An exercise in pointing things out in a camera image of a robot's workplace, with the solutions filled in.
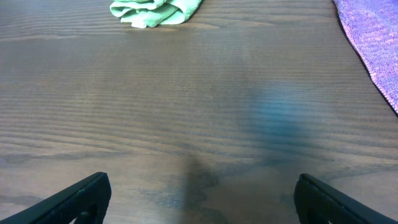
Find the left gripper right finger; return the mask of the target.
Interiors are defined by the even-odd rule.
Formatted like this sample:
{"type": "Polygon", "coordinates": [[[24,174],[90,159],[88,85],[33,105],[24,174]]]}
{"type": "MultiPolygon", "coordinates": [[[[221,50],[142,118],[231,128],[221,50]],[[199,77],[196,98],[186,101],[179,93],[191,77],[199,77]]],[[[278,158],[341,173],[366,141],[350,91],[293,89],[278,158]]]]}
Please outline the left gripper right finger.
{"type": "Polygon", "coordinates": [[[300,174],[294,204],[301,224],[397,224],[310,174],[300,174]]]}

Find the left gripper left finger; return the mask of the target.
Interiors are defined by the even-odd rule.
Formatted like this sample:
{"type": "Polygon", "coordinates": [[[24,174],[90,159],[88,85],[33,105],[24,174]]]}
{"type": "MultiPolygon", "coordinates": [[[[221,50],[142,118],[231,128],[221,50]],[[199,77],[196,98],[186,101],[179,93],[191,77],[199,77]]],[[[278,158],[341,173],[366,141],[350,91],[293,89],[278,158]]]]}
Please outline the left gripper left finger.
{"type": "Polygon", "coordinates": [[[108,175],[97,172],[1,224],[103,224],[110,199],[108,175]]]}

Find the purple cloth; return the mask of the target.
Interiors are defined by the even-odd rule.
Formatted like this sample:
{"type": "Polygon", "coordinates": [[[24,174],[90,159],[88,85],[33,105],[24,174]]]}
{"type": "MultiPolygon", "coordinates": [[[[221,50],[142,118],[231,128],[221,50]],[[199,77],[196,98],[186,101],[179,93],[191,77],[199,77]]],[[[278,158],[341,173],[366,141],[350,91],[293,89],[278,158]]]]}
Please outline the purple cloth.
{"type": "Polygon", "coordinates": [[[333,0],[371,81],[397,112],[397,0],[333,0]]]}

